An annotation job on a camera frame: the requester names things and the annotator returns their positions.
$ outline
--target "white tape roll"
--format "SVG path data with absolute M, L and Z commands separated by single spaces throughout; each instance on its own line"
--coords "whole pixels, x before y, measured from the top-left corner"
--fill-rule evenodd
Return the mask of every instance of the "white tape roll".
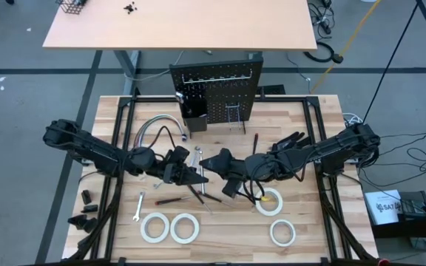
M 186 239 L 180 238 L 177 235 L 177 223 L 182 219 L 189 219 L 193 222 L 193 234 Z M 170 225 L 170 235 L 172 238 L 179 244 L 189 244 L 193 240 L 195 240 L 200 233 L 200 224 L 198 223 L 197 218 L 191 214 L 178 214 L 173 220 L 172 224 Z
M 259 211 L 260 213 L 266 215 L 266 216 L 276 216 L 279 214 L 279 212 L 282 210 L 282 207 L 284 206 L 284 202 L 282 200 L 282 196 L 280 196 L 279 191 L 273 189 L 273 188 L 264 188 L 264 193 L 271 193 L 274 195 L 274 197 L 277 200 L 277 208 L 273 211 L 266 211 L 261 205 L 260 205 L 260 200 L 256 200 L 256 209 L 257 211 Z M 256 194 L 256 198 L 261 198 L 262 196 L 262 192 L 259 191 Z
M 149 235 L 149 233 L 147 233 L 147 225 L 154 218 L 160 218 L 165 225 L 165 227 L 163 228 L 162 234 L 158 237 L 151 237 Z M 169 225 L 170 225 L 170 223 L 169 223 L 169 219 L 167 219 L 167 216 L 165 216 L 161 213 L 151 213 L 151 214 L 147 215 L 146 218 L 144 218 L 142 220 L 141 236 L 148 243 L 152 243 L 152 244 L 159 243 L 160 241 L 164 240 L 167 237 L 167 235 L 169 234 Z
M 287 225 L 290 228 L 290 233 L 292 234 L 292 238 L 286 243 L 278 242 L 274 236 L 274 227 L 281 223 Z M 292 245 L 292 243 L 295 241 L 295 227 L 294 225 L 292 225 L 291 222 L 287 221 L 286 219 L 278 219 L 275 222 L 273 222 L 271 225 L 271 229 L 269 231 L 270 231 L 269 233 L 271 234 L 272 242 L 275 245 L 278 245 L 279 247 L 288 247 L 289 245 Z

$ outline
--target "black pegboard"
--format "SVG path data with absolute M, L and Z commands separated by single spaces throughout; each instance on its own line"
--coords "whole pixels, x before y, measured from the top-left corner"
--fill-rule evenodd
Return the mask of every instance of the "black pegboard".
M 208 123 L 249 120 L 263 59 L 227 61 L 207 64 L 170 65 L 170 73 L 177 92 L 187 101 L 206 99 Z

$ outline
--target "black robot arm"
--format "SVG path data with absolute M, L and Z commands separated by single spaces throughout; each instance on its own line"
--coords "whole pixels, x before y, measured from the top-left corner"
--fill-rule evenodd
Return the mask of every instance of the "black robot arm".
M 228 149 L 221 149 L 218 155 L 202 160 L 200 165 L 228 180 L 223 193 L 235 197 L 240 186 L 247 181 L 267 183 L 296 177 L 301 182 L 305 173 L 303 168 L 316 160 L 321 160 L 320 171 L 336 174 L 351 157 L 357 158 L 361 163 L 369 163 L 366 160 L 375 160 L 379 155 L 380 138 L 368 125 L 354 124 L 338 135 L 312 145 L 307 145 L 307 140 L 296 141 L 302 136 L 303 134 L 294 133 L 291 141 L 285 145 L 281 140 L 279 145 L 274 144 L 272 151 L 253 154 L 244 160 L 234 159 Z M 299 177 L 297 172 L 302 169 L 304 171 Z M 245 188 L 245 192 L 254 201 L 252 191 L 249 193 Z
M 208 182 L 208 179 L 196 173 L 195 168 L 184 163 L 189 151 L 181 146 L 169 150 L 164 159 L 157 160 L 150 148 L 124 151 L 93 137 L 70 120 L 53 121 L 46 130 L 43 139 L 48 146 L 67 151 L 80 163 L 81 159 L 91 160 L 99 172 L 111 177 L 119 177 L 121 171 L 128 171 L 132 175 L 145 172 L 165 183 L 176 185 Z

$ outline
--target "gray floor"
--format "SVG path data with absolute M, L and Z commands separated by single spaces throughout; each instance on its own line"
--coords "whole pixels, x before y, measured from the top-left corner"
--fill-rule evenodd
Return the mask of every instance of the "gray floor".
M 44 50 L 41 45 L 57 10 L 52 1 L 16 0 L 9 6 L 0 0 L 0 69 L 90 68 L 94 51 Z M 336 50 L 345 46 L 355 26 L 371 5 L 358 0 L 334 2 L 336 26 L 328 43 Z M 337 67 L 385 67 L 408 20 L 414 1 L 383 1 L 359 32 Z M 165 68 L 180 51 L 143 51 L 142 68 Z M 327 67 L 308 60 L 300 52 L 290 57 L 301 67 Z M 244 52 L 185 52 L 181 63 L 224 61 L 245 58 Z M 264 52 L 265 67 L 293 67 L 284 52 Z M 417 10 L 392 67 L 426 67 L 426 22 Z M 118 68 L 112 52 L 105 51 L 100 67 Z M 320 74 L 308 74 L 312 83 Z M 88 75 L 0 75 L 0 265 L 33 263 L 53 200 L 64 154 L 41 141 L 44 127 L 58 118 L 75 119 Z M 379 74 L 330 74 L 318 94 L 338 94 L 344 112 L 365 114 Z M 100 95 L 122 93 L 122 75 L 97 75 L 84 129 L 92 127 Z M 306 94 L 305 81 L 298 74 L 263 74 L 261 85 L 284 84 L 288 94 Z M 173 92 L 169 75 L 143 82 L 147 95 Z M 382 84 L 368 122 L 381 135 L 426 132 L 426 74 L 388 74 Z M 384 139 L 387 151 L 411 138 Z M 426 141 L 417 143 L 426 151 Z M 379 159 L 381 163 L 410 162 L 405 149 Z M 81 167 L 72 167 L 70 181 L 53 237 L 48 261 L 60 259 L 72 212 Z M 417 174 L 412 166 L 374 166 L 368 176 L 376 183 L 390 183 Z M 426 191 L 426 175 L 393 185 L 400 191 Z M 364 185 L 364 191 L 375 191 Z M 418 253 L 405 239 L 378 240 L 379 254 L 389 259 Z M 426 265 L 426 253 L 403 259 Z

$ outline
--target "light wood desk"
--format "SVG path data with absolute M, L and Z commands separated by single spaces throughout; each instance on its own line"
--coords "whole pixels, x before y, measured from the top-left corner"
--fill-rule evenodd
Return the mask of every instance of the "light wood desk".
M 60 8 L 46 48 L 315 50 L 306 0 L 88 0 Z
M 336 95 L 320 96 L 320 106 L 325 124 L 326 134 L 330 137 L 344 129 L 342 111 Z M 107 142 L 111 141 L 111 134 L 115 123 L 116 110 L 119 97 L 101 97 L 92 134 Z M 177 103 L 136 103 L 135 121 L 132 124 L 131 143 L 134 135 L 147 119 L 159 114 L 171 114 L 180 120 L 180 110 Z M 150 143 L 162 125 L 171 125 L 172 122 L 157 122 L 149 127 L 145 136 L 145 143 Z M 126 115 L 121 124 L 124 132 Z M 177 145 L 193 151 L 195 146 L 203 150 L 203 158 L 218 154 L 222 147 L 231 150 L 234 157 L 245 158 L 252 153 L 254 134 L 259 134 L 257 152 L 266 152 L 272 143 L 289 136 L 295 131 L 307 132 L 303 108 L 299 103 L 254 103 L 251 119 L 246 122 L 247 135 L 242 131 L 230 131 L 228 124 L 208 125 L 207 132 L 193 134 L 193 138 L 186 143 L 180 141 L 180 134 L 175 126 L 170 129 L 174 134 Z M 164 154 L 172 144 L 166 133 L 163 133 L 158 142 L 153 146 L 156 153 Z M 94 171 L 86 167 L 83 174 Z M 356 170 L 347 168 L 346 174 L 356 177 Z M 208 193 L 220 197 L 234 204 L 230 208 L 217 202 L 206 199 L 206 203 L 213 210 L 209 214 L 196 199 L 156 206 L 157 200 L 173 197 L 189 196 L 186 187 L 163 184 L 155 190 L 153 184 L 159 183 L 154 177 L 124 177 L 124 186 L 121 197 L 118 225 L 115 231 L 115 241 L 112 259 L 117 261 L 120 256 L 127 258 L 128 262 L 319 262 L 320 257 L 328 256 L 325 228 L 323 226 L 322 210 L 317 193 L 317 180 L 313 164 L 308 164 L 305 180 L 299 183 L 296 179 L 282 182 L 264 184 L 265 187 L 276 188 L 284 199 L 284 207 L 280 214 L 267 217 L 259 214 L 247 199 L 238 197 L 235 200 L 222 195 L 221 189 L 225 184 L 219 176 L 206 171 L 209 183 L 206 186 Z M 94 203 L 99 203 L 104 177 L 93 174 L 81 181 L 78 196 L 75 201 L 73 215 L 79 214 L 84 204 L 79 194 L 88 189 Z M 337 181 L 340 202 L 345 217 L 345 223 L 353 232 L 357 240 L 373 256 L 377 256 L 376 244 L 371 231 L 371 225 L 366 211 L 363 194 L 360 186 L 353 180 L 344 177 Z M 146 192 L 141 211 L 141 219 L 152 212 L 161 212 L 169 220 L 181 213 L 191 213 L 200 222 L 200 235 L 188 245 L 180 245 L 168 236 L 158 244 L 149 244 L 141 238 L 141 221 L 133 222 L 139 193 Z M 288 248 L 277 247 L 269 237 L 269 226 L 276 219 L 291 221 L 296 230 L 297 238 Z M 152 223 L 149 231 L 155 235 L 163 227 L 161 223 Z M 104 252 L 108 225 L 102 233 L 101 255 Z M 191 226 L 182 225 L 179 233 L 188 236 Z M 335 242 L 338 254 L 342 256 L 341 242 L 337 229 Z M 70 226 L 64 257 L 76 251 L 77 242 L 83 239 L 86 233 L 77 231 L 75 226 Z

